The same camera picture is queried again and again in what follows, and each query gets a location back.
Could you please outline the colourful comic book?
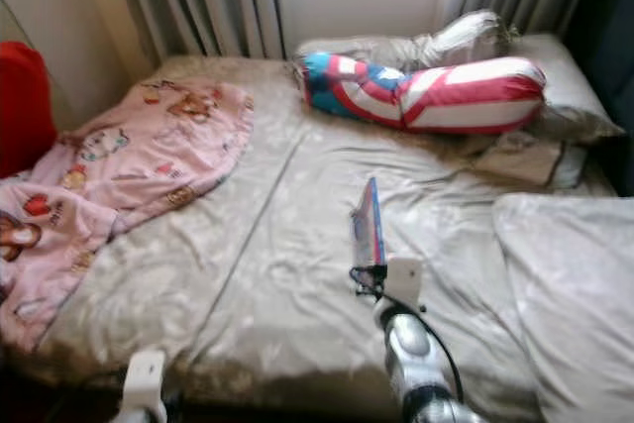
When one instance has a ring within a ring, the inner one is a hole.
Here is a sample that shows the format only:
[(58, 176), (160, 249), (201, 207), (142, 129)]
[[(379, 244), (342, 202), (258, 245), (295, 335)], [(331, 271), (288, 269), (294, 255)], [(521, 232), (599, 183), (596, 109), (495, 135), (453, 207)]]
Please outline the colourful comic book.
[(368, 179), (361, 202), (350, 213), (354, 245), (354, 265), (386, 264), (380, 202), (375, 177)]

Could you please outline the large grey floral pillow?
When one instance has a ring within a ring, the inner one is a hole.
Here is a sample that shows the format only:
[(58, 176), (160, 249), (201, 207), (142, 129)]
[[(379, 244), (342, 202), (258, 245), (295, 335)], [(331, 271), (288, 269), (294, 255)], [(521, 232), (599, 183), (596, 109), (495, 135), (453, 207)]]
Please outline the large grey floral pillow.
[(493, 205), (548, 423), (634, 423), (634, 198)]

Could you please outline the pink cartoon blanket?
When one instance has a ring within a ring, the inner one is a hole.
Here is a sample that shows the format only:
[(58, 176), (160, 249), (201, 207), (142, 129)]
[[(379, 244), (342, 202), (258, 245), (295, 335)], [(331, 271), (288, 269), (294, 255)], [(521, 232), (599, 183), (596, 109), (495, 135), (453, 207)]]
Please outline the pink cartoon blanket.
[(0, 187), (0, 340), (30, 354), (109, 241), (190, 204), (239, 164), (254, 98), (222, 80), (136, 84)]

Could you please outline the bed with grey floral sheet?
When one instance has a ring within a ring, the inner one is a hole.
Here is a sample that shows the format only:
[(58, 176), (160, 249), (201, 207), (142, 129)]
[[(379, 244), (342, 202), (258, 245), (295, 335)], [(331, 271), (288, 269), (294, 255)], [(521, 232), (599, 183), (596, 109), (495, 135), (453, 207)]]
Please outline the bed with grey floral sheet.
[(493, 422), (543, 422), (493, 205), (614, 198), (596, 166), (566, 189), (479, 172), (492, 139), (314, 111), (290, 61), (174, 57), (140, 83), (186, 77), (254, 98), (239, 163), (213, 191), (109, 241), (34, 351), (0, 340), (4, 364), (69, 385), (159, 350), (200, 403), (397, 419), (383, 333), (349, 275), (350, 213), (375, 177), (386, 250), (424, 262), (425, 319), (457, 360), (467, 405)]

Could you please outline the folded grey floral cloth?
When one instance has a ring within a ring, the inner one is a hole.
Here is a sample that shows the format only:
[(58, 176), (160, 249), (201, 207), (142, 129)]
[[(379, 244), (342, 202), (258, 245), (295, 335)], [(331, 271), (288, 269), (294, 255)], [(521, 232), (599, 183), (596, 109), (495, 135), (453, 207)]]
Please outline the folded grey floral cloth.
[(535, 186), (566, 189), (580, 183), (586, 160), (583, 147), (512, 132), (499, 135), (473, 160), (473, 168)]

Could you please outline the red white blue bolster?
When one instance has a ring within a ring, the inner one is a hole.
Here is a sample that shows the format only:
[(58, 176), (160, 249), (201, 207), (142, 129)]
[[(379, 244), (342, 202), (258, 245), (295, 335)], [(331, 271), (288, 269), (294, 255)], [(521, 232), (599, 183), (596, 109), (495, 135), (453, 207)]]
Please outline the red white blue bolster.
[(544, 71), (526, 57), (402, 71), (316, 53), (304, 56), (298, 65), (312, 109), (399, 132), (515, 132), (545, 107)]

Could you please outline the knotted grey floral bolster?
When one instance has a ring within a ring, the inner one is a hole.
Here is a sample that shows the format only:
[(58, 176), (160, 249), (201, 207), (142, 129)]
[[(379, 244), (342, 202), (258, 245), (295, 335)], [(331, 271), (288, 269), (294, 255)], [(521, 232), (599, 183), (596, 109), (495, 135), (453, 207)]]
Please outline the knotted grey floral bolster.
[(478, 10), (432, 34), (417, 37), (348, 37), (308, 40), (293, 57), (329, 53), (402, 71), (448, 68), (507, 55), (516, 31), (495, 12)]

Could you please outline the thick red cushion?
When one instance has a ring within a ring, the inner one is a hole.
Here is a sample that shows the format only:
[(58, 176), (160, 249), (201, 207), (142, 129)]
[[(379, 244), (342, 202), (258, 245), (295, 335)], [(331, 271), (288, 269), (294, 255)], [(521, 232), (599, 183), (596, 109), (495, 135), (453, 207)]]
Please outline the thick red cushion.
[(49, 70), (27, 44), (0, 44), (0, 177), (32, 168), (48, 152), (57, 129)]

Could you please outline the dark grey padded headboard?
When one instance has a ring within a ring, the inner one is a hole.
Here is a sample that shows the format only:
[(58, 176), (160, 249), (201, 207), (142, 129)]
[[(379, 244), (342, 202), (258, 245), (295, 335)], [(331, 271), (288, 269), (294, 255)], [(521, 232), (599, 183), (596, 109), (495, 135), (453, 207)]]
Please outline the dark grey padded headboard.
[(568, 24), (570, 48), (624, 137), (599, 141), (594, 157), (621, 196), (634, 197), (634, 0), (580, 0)]

